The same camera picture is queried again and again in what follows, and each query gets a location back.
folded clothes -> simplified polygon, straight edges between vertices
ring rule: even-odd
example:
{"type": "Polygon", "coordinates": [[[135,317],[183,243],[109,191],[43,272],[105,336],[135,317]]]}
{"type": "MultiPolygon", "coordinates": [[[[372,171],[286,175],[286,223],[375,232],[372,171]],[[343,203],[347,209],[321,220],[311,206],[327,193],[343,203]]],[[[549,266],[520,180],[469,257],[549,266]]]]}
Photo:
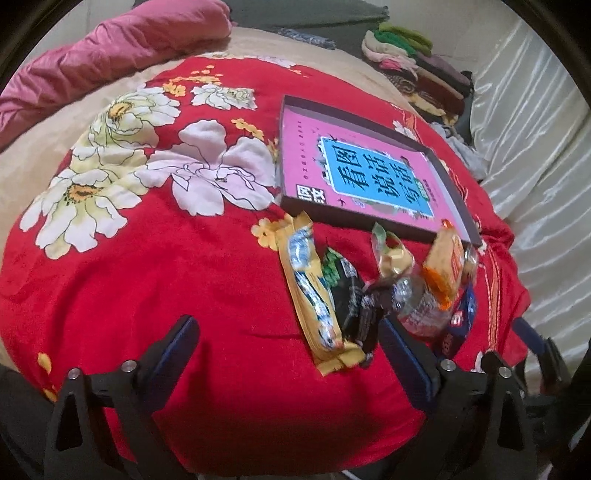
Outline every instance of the folded clothes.
{"type": "Polygon", "coordinates": [[[402,93],[405,97],[409,97],[415,93],[415,83],[413,80],[403,77],[398,72],[384,72],[386,78],[390,81],[396,90],[402,93]]]}
{"type": "Polygon", "coordinates": [[[396,75],[399,75],[402,78],[405,78],[411,82],[416,82],[418,79],[417,74],[414,73],[413,71],[397,68],[397,62],[394,60],[391,60],[391,59],[382,60],[379,63],[379,68],[380,68],[381,73],[383,73],[384,75],[387,75],[388,73],[396,74],[396,75]]]}
{"type": "Polygon", "coordinates": [[[384,43],[374,36],[371,30],[368,30],[363,39],[365,46],[376,53],[385,53],[392,56],[408,57],[406,50],[390,43],[384,43]]]}
{"type": "Polygon", "coordinates": [[[400,35],[401,37],[404,37],[407,40],[414,40],[415,42],[424,45],[429,50],[433,48],[433,42],[429,40],[427,37],[425,37],[422,33],[417,32],[416,30],[409,30],[408,28],[404,27],[396,27],[392,25],[390,22],[380,23],[379,29],[382,32],[396,33],[396,35],[400,35]]]}
{"type": "Polygon", "coordinates": [[[449,113],[461,115],[464,112],[464,100],[457,98],[448,89],[432,81],[425,76],[419,76],[417,90],[428,93],[432,98],[437,99],[442,108],[449,113]]]}
{"type": "Polygon", "coordinates": [[[425,110],[421,110],[416,105],[413,105],[413,108],[417,111],[417,113],[421,116],[423,120],[425,120],[428,124],[437,123],[442,125],[443,119],[440,116],[433,115],[432,113],[426,112],[425,110]]]}
{"type": "Polygon", "coordinates": [[[367,44],[365,43],[365,39],[361,43],[361,51],[363,52],[365,58],[372,62],[380,63],[383,60],[392,60],[400,65],[400,67],[404,70],[409,71],[413,78],[417,78],[417,73],[415,71],[417,69],[417,65],[414,59],[409,59],[408,57],[403,57],[402,55],[394,56],[388,55],[387,53],[377,53],[368,48],[367,44]]]}
{"type": "Polygon", "coordinates": [[[396,70],[398,72],[401,72],[403,70],[402,65],[400,65],[400,62],[392,59],[382,60],[379,63],[379,67],[382,70],[396,70]]]}
{"type": "Polygon", "coordinates": [[[429,47],[422,45],[421,43],[419,43],[416,40],[413,40],[412,38],[405,38],[405,40],[409,43],[409,45],[412,48],[414,48],[417,51],[417,53],[422,53],[426,57],[430,57],[432,55],[431,49],[429,47]]]}
{"type": "Polygon", "coordinates": [[[437,108],[432,103],[427,102],[417,92],[414,92],[410,95],[405,95],[405,97],[409,101],[409,103],[411,103],[412,105],[416,105],[417,107],[419,107],[421,110],[424,110],[425,112],[429,112],[432,115],[440,116],[440,117],[445,117],[447,115],[445,110],[443,110],[441,108],[437,108]]]}
{"type": "Polygon", "coordinates": [[[443,104],[438,99],[436,99],[434,96],[431,96],[430,93],[427,93],[423,90],[419,90],[418,87],[416,87],[415,91],[419,97],[421,97],[423,100],[426,100],[427,102],[429,102],[435,108],[443,110],[445,113],[450,113],[446,110],[446,108],[443,106],[443,104]]]}
{"type": "Polygon", "coordinates": [[[451,95],[453,95],[458,100],[462,100],[464,98],[464,96],[460,92],[458,92],[455,88],[448,85],[441,78],[432,74],[430,71],[425,70],[422,67],[419,67],[419,68],[417,68],[417,74],[418,74],[418,76],[425,77],[426,79],[431,80],[432,82],[437,83],[441,87],[445,88],[451,95]]]}
{"type": "Polygon", "coordinates": [[[472,91],[470,84],[466,85],[463,82],[459,82],[454,76],[449,75],[445,70],[434,67],[430,63],[426,62],[425,57],[421,56],[420,54],[417,54],[416,61],[417,65],[421,67],[421,70],[427,71],[431,74],[431,76],[438,78],[446,86],[452,88],[456,93],[459,93],[462,98],[470,95],[470,92],[472,91]]]}
{"type": "Polygon", "coordinates": [[[446,127],[453,127],[457,123],[458,116],[457,115],[445,115],[443,117],[443,125],[446,127]]]}
{"type": "Polygon", "coordinates": [[[457,80],[461,84],[466,85],[468,87],[470,86],[470,80],[464,74],[458,72],[453,66],[451,66],[447,61],[445,61],[439,55],[431,55],[430,57],[427,57],[419,52],[419,53],[417,53],[417,58],[419,58],[422,61],[431,65],[433,67],[433,69],[437,69],[437,70],[447,73],[448,75],[452,76],[455,80],[457,80]]]}
{"type": "Polygon", "coordinates": [[[414,57],[417,54],[417,50],[412,48],[405,38],[402,38],[395,33],[374,30],[374,37],[379,42],[395,45],[396,47],[403,49],[409,57],[414,57]]]}

floral bedspread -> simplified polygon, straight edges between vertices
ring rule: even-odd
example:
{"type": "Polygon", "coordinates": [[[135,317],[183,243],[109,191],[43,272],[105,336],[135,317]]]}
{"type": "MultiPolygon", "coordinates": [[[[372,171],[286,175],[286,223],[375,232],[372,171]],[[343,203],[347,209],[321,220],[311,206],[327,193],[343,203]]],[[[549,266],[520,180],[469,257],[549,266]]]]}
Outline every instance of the floral bedspread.
{"type": "MultiPolygon", "coordinates": [[[[326,378],[310,359],[265,230],[285,215],[274,204],[285,94],[349,110],[435,150],[485,240],[475,326],[455,360],[478,369],[489,349],[511,363],[525,355],[510,330],[529,302],[508,252],[512,233],[425,122],[288,60],[189,58],[113,100],[14,226],[0,274],[0,334],[22,373],[55,400],[70,368],[110,371],[182,314],[195,316],[200,345],[155,419],[198,472],[351,468],[388,455],[423,421],[380,350],[368,370],[326,378]]],[[[365,280],[378,275],[368,232],[315,224],[314,237],[365,280]]],[[[417,261],[428,252],[406,244],[417,261]]]]}

yellow snack package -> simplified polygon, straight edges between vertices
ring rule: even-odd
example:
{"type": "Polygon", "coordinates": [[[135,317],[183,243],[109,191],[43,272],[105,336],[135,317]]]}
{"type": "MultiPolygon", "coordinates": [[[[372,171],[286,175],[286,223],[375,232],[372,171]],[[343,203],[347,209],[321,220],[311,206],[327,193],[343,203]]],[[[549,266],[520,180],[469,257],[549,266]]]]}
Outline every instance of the yellow snack package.
{"type": "Polygon", "coordinates": [[[423,278],[437,299],[441,310],[456,301],[464,268],[464,248],[454,226],[444,220],[427,259],[423,263],[423,278]]]}
{"type": "Polygon", "coordinates": [[[275,232],[281,265],[295,312],[314,364],[322,375],[354,367],[365,358],[361,348],[343,339],[312,239],[312,221],[299,214],[275,232]]]}

dark snack package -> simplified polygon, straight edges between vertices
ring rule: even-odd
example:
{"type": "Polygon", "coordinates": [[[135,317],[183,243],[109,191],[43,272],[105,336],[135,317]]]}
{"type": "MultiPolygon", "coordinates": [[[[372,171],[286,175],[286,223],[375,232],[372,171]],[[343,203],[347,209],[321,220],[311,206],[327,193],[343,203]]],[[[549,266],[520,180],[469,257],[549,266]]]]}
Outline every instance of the dark snack package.
{"type": "Polygon", "coordinates": [[[378,323],[385,312],[391,309],[391,281],[382,278],[366,288],[361,298],[359,312],[359,328],[355,342],[365,353],[365,359],[359,364],[361,368],[368,368],[374,359],[374,351],[378,346],[378,323]]]}
{"type": "Polygon", "coordinates": [[[433,343],[433,353],[438,359],[453,358],[466,341],[476,316],[476,296],[472,283],[468,283],[457,310],[441,336],[433,343]]]}
{"type": "Polygon", "coordinates": [[[328,247],[322,259],[324,282],[330,290],[336,320],[343,337],[355,341],[365,283],[355,267],[336,250],[328,247]]]}

white flower print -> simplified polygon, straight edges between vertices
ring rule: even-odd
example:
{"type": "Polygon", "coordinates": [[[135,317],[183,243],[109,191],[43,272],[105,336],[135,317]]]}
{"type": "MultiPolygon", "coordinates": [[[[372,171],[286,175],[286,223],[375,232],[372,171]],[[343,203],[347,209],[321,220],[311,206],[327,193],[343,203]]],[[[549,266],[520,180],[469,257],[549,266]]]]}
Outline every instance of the white flower print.
{"type": "Polygon", "coordinates": [[[20,229],[30,230],[43,215],[45,224],[35,244],[49,258],[64,256],[72,245],[86,252],[97,246],[97,233],[115,236],[127,224],[118,210],[136,206],[141,201],[139,195],[147,191],[133,174],[113,181],[104,170],[76,173],[67,168],[33,200],[21,218],[20,229]]]}
{"type": "Polygon", "coordinates": [[[251,88],[227,88],[218,85],[203,85],[191,90],[195,94],[191,103],[195,106],[209,105],[220,110],[248,108],[256,110],[254,90],[251,88]]]}
{"type": "Polygon", "coordinates": [[[243,59],[257,59],[260,61],[265,61],[268,63],[274,63],[275,65],[279,65],[280,67],[283,67],[285,69],[290,69],[293,66],[295,66],[296,64],[292,61],[286,60],[286,59],[281,59],[279,57],[271,57],[271,56],[257,56],[257,55],[233,55],[231,53],[225,52],[225,51],[214,51],[214,52],[208,52],[208,53],[203,53],[201,55],[199,55],[199,57],[205,57],[207,59],[212,59],[212,60],[222,60],[222,59],[239,59],[239,60],[243,60],[243,59]]]}
{"type": "Polygon", "coordinates": [[[178,134],[184,142],[156,151],[135,175],[145,187],[161,187],[172,178],[178,206],[191,215],[224,212],[224,199],[247,210],[264,210],[273,195],[274,165],[267,146],[257,138],[240,137],[227,149],[226,131],[215,120],[201,120],[178,134]]]}
{"type": "Polygon", "coordinates": [[[274,63],[275,65],[279,65],[280,67],[283,67],[285,69],[290,69],[296,65],[292,61],[280,59],[279,57],[254,57],[254,58],[262,60],[262,61],[266,61],[268,63],[274,63]]]}
{"type": "Polygon", "coordinates": [[[89,130],[76,145],[72,156],[80,161],[88,161],[91,168],[99,164],[121,165],[126,160],[130,166],[145,162],[145,156],[135,150],[155,148],[158,135],[154,127],[171,125],[180,115],[177,100],[168,98],[161,87],[140,87],[136,92],[120,96],[101,112],[89,130]]]}
{"type": "Polygon", "coordinates": [[[417,141],[417,137],[414,135],[413,131],[410,130],[408,127],[403,126],[399,121],[394,120],[392,122],[394,129],[403,135],[406,135],[408,138],[412,138],[414,141],[417,141]]]}

